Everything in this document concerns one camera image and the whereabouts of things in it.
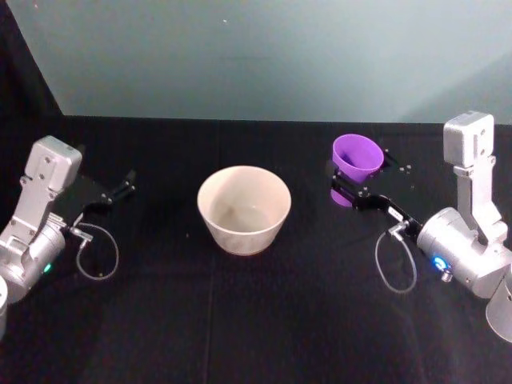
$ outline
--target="white bowl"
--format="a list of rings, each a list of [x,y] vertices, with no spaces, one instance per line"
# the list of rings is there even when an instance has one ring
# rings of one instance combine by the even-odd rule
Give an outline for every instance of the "white bowl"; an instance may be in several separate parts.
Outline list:
[[[198,208],[221,248],[248,256],[275,239],[290,212],[291,195],[284,181],[268,170],[232,166],[204,181]]]

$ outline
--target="cable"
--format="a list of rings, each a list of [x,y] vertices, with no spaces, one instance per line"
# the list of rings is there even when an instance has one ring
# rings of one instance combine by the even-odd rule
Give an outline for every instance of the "cable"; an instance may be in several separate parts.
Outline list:
[[[86,270],[83,269],[82,262],[80,261],[82,252],[85,249],[85,243],[83,243],[82,245],[80,245],[80,248],[78,249],[78,253],[77,253],[77,257],[76,257],[76,263],[77,263],[78,270],[86,278],[95,280],[96,282],[100,282],[102,280],[107,280],[108,278],[111,278],[112,275],[115,274],[116,270],[118,270],[118,267],[119,267],[119,248],[118,248],[118,244],[116,243],[116,241],[114,239],[114,236],[112,236],[110,234],[110,232],[108,230],[106,230],[105,228],[103,228],[102,226],[97,226],[95,224],[90,224],[88,222],[79,222],[79,223],[77,223],[77,226],[84,226],[85,228],[94,228],[96,230],[100,230],[101,232],[103,232],[104,234],[106,234],[109,237],[109,239],[112,241],[112,244],[114,245],[114,249],[115,249],[115,265],[114,265],[114,268],[112,269],[112,271],[109,272],[108,274],[106,274],[105,276],[93,276],[91,274],[88,274],[86,272]]]
[[[410,266],[412,267],[413,269],[413,282],[410,284],[410,286],[408,286],[407,288],[405,288],[404,290],[399,290],[397,288],[394,288],[386,279],[386,276],[384,276],[384,272],[382,272],[382,268],[381,268],[381,265],[380,263],[378,262],[378,248],[380,246],[380,243],[381,243],[381,240],[382,238],[386,236],[386,232],[383,232],[378,240],[377,240],[377,243],[375,244],[375,262],[377,263],[377,269],[378,269],[378,272],[380,273],[381,275],[381,278],[382,280],[384,281],[384,284],[386,285],[386,287],[391,290],[392,292],[395,292],[396,294],[408,294],[409,292],[412,291],[412,289],[416,286],[416,281],[418,280],[418,272],[416,271],[416,263],[414,262],[414,259],[413,259],[413,255],[412,253],[410,252],[410,249],[409,247],[407,246],[406,242],[400,238],[398,238],[398,240],[400,241],[400,243],[402,244],[403,248],[406,250],[407,252],[407,256],[409,256],[409,260],[410,260]]]

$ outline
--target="black table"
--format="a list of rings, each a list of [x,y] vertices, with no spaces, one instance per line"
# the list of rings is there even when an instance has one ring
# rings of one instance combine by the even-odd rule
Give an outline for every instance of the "black table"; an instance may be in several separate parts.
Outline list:
[[[512,222],[510,127],[495,138],[494,200]],[[414,250],[419,281],[389,292],[374,264],[378,212],[338,208],[324,175],[332,141],[360,133],[407,159],[427,183],[428,209],[454,206],[442,125],[62,118],[8,120],[0,129],[0,219],[19,196],[32,143],[52,134],[87,147],[82,172],[114,186],[138,171],[138,192],[106,218],[118,273],[84,279],[71,244],[9,311],[0,383],[508,383],[512,345],[485,319],[486,301]],[[196,207],[202,181],[237,164],[272,170],[292,211],[275,243],[251,258],[213,242]],[[90,257],[111,257],[101,244]],[[407,284],[400,248],[383,265]]]

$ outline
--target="plastic cup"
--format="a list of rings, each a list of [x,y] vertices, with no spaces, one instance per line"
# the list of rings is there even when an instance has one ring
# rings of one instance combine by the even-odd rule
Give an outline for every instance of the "plastic cup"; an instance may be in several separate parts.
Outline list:
[[[291,195],[284,181],[256,166],[220,170],[198,192],[199,212],[215,242],[239,256],[267,248],[290,208]]]
[[[384,163],[384,153],[372,140],[360,134],[344,134],[333,143],[333,162],[350,180],[361,184]],[[330,196],[340,206],[352,203],[331,190]]]

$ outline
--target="gray wall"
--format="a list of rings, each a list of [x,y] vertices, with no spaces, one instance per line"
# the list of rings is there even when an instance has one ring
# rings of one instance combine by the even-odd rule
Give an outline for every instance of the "gray wall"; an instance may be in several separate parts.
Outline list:
[[[9,0],[65,114],[512,123],[510,0]]]

